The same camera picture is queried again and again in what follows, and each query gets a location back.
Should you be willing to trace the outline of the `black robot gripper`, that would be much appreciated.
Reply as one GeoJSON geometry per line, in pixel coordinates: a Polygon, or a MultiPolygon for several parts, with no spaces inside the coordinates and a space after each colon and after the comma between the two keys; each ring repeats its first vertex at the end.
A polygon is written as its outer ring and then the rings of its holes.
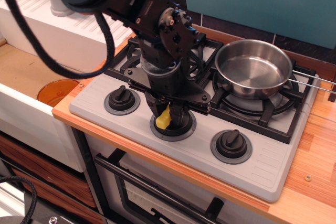
{"type": "Polygon", "coordinates": [[[160,116],[169,105],[173,127],[187,126],[188,108],[207,114],[211,96],[195,81],[183,76],[181,67],[158,74],[144,68],[127,68],[124,75],[145,90],[146,102],[154,116],[160,116]]]}

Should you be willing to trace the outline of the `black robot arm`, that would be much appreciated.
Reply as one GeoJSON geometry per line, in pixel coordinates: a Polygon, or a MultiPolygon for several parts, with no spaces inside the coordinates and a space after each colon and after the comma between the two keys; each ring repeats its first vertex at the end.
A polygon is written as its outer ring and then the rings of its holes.
{"type": "Polygon", "coordinates": [[[62,0],[81,14],[104,13],[131,28],[141,49],[141,66],[125,74],[148,89],[146,101],[160,129],[191,123],[186,102],[206,104],[208,95],[190,75],[198,31],[175,0],[62,0]]]}

